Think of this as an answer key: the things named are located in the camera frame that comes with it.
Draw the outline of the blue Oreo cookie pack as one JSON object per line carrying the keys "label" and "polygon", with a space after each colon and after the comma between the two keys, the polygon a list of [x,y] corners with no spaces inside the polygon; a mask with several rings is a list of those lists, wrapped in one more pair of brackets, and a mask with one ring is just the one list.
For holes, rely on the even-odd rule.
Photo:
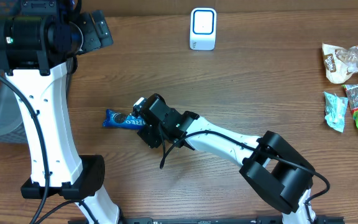
{"label": "blue Oreo cookie pack", "polygon": [[114,110],[106,110],[106,118],[103,121],[104,128],[142,129],[145,121],[132,114],[123,114]]}

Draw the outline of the teal snack packet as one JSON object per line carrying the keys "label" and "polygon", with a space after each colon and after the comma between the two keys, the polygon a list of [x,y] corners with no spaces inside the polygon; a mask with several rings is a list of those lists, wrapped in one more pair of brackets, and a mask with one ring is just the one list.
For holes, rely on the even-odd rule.
{"label": "teal snack packet", "polygon": [[334,130],[343,133],[348,99],[346,97],[339,97],[328,92],[324,92],[324,98],[326,102],[324,118],[327,125]]}

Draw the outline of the beige paper pouch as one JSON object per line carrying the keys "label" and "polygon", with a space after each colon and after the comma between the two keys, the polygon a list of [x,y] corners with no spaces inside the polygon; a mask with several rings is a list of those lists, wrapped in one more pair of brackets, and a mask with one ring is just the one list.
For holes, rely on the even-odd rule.
{"label": "beige paper pouch", "polygon": [[322,44],[322,53],[326,78],[331,83],[345,83],[354,73],[358,73],[358,45],[345,49]]}

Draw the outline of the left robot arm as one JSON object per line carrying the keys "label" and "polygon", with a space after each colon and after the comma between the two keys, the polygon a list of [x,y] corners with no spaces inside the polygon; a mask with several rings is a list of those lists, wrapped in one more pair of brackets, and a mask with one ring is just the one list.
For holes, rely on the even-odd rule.
{"label": "left robot arm", "polygon": [[101,11],[81,1],[21,1],[16,16],[0,16],[0,81],[16,97],[31,158],[21,187],[45,203],[60,195],[76,204],[86,223],[118,224],[120,208],[104,187],[105,162],[75,147],[67,107],[67,76],[77,56],[113,43]]}

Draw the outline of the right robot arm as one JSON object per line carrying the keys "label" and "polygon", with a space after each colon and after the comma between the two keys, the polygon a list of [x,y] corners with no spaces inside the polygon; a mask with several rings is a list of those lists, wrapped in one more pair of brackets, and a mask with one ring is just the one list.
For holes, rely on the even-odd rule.
{"label": "right robot arm", "polygon": [[271,207],[282,213],[283,223],[314,223],[307,199],[314,167],[279,134],[262,137],[232,132],[197,113],[179,113],[159,94],[140,98],[133,114],[145,121],[138,135],[149,147],[187,147],[212,153],[239,166],[240,174]]}

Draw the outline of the white barcode scanner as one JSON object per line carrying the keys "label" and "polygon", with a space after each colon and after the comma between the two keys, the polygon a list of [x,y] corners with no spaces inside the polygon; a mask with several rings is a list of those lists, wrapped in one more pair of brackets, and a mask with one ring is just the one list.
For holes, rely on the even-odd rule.
{"label": "white barcode scanner", "polygon": [[190,49],[214,50],[216,45],[217,13],[213,8],[197,7],[191,12]]}

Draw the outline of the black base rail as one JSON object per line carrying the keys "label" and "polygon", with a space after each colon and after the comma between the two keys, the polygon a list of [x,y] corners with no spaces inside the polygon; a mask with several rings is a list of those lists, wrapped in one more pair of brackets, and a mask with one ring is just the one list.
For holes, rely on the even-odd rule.
{"label": "black base rail", "polygon": [[[70,220],[68,224],[85,224],[89,223],[85,219]],[[282,218],[279,216],[257,217],[245,219],[152,219],[152,218],[124,218],[119,223],[127,224],[281,224]],[[320,216],[314,223],[317,224],[345,224],[343,217]]]}

